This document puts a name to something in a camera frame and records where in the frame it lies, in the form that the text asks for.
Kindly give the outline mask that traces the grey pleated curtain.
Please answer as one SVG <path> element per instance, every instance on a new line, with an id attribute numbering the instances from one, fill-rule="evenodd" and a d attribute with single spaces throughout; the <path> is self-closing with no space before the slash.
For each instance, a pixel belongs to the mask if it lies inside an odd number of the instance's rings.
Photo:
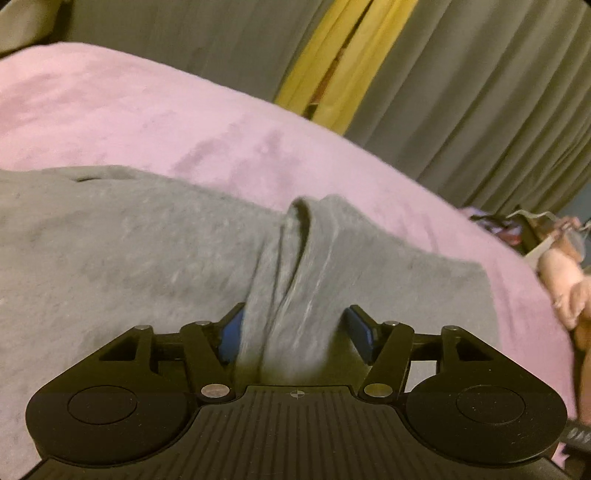
<path id="1" fill-rule="evenodd" d="M 5 1 L 1 52 L 86 43 L 274 103 L 334 2 Z M 342 136 L 456 206 L 565 206 L 590 184 L 589 3 L 418 1 Z"/>

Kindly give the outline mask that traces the yellow curtain strip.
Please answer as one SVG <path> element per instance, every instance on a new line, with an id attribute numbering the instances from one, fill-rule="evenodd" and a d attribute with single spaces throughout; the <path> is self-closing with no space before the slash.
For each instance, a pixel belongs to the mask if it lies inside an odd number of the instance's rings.
<path id="1" fill-rule="evenodd" d="M 417 0 L 332 3 L 297 55 L 274 103 L 345 134 L 417 4 Z"/>

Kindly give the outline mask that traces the grey sweat pants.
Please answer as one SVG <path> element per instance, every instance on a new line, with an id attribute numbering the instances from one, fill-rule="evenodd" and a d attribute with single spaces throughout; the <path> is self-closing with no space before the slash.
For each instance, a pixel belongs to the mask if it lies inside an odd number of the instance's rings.
<path id="1" fill-rule="evenodd" d="M 236 385 L 359 385 L 342 331 L 359 305 L 490 344 L 484 269 L 389 235 L 339 196 L 267 210 L 122 167 L 1 175 L 1 475 L 38 460 L 24 420 L 48 381 L 136 325 L 169 333 L 245 304 Z"/>

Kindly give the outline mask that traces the clutter pile beside bed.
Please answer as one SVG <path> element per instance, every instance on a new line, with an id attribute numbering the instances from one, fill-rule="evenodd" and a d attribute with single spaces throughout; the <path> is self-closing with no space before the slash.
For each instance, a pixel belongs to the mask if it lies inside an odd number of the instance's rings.
<path id="1" fill-rule="evenodd" d="M 558 217 L 550 211 L 533 213 L 520 207 L 510 214 L 489 213 L 476 207 L 463 208 L 461 213 L 522 256 L 530 254 L 546 240 L 553 243 L 564 236 L 568 245 L 585 259 L 589 220 L 581 223 L 575 217 Z"/>

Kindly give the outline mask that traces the pink plush toy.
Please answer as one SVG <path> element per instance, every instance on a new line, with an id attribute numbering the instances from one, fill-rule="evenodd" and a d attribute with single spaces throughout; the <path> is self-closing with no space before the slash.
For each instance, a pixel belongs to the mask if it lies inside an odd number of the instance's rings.
<path id="1" fill-rule="evenodd" d="M 586 351 L 590 348 L 590 276 L 581 266 L 584 255 L 580 229 L 578 218 L 561 219 L 537 267 L 558 320 L 573 336 L 577 349 Z"/>

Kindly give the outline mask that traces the pink fleece blanket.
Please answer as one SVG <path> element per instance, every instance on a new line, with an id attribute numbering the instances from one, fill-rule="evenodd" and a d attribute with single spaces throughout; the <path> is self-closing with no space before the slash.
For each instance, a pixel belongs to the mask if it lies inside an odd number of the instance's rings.
<path id="1" fill-rule="evenodd" d="M 79 43 L 1 62 L 1 175 L 122 167 L 283 213 L 301 197 L 342 197 L 428 253 L 480 265 L 495 346 L 575 404 L 572 353 L 534 273 L 509 248 L 351 142 L 249 95 Z"/>

